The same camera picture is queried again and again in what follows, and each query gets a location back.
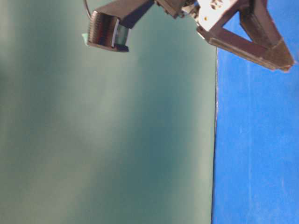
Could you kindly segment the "gripper finger table side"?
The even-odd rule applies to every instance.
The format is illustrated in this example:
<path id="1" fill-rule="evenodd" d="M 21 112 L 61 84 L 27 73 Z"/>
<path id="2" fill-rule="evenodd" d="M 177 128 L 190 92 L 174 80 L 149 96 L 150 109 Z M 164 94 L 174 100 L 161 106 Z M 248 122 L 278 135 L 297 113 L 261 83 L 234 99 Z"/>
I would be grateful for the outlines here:
<path id="1" fill-rule="evenodd" d="M 295 61 L 267 9 L 266 0 L 250 0 L 239 9 L 240 25 L 251 41 L 265 48 L 253 62 L 266 68 L 290 68 Z"/>

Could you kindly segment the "upper gripper black white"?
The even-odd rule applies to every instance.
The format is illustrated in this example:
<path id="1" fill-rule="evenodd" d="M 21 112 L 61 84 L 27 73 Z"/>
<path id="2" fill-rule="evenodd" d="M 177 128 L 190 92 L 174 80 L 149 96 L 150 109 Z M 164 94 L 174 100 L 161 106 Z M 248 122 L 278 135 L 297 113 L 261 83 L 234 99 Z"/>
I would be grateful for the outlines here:
<path id="1" fill-rule="evenodd" d="M 224 28 L 207 31 L 224 17 L 236 3 L 235 0 L 156 0 L 155 3 L 173 18 L 190 15 L 199 25 L 198 34 L 213 46 L 270 70 L 288 71 L 291 68 L 291 54 L 283 38 L 275 44 L 264 46 Z"/>

